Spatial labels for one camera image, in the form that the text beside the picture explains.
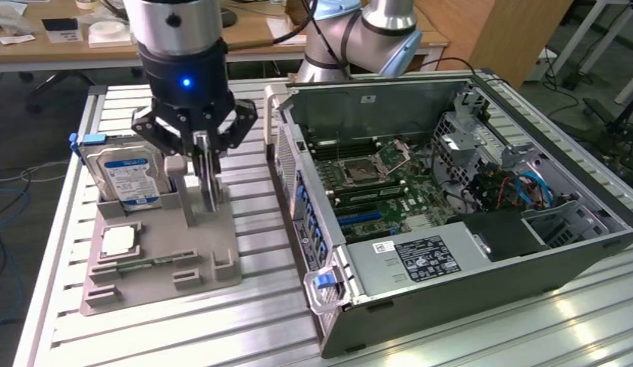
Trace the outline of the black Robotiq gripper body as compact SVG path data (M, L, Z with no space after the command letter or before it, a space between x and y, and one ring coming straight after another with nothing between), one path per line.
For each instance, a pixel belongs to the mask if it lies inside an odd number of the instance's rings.
M150 89L158 101L190 112L190 130L213 131L234 110L228 84L228 44L222 39L197 54L154 54L138 45Z

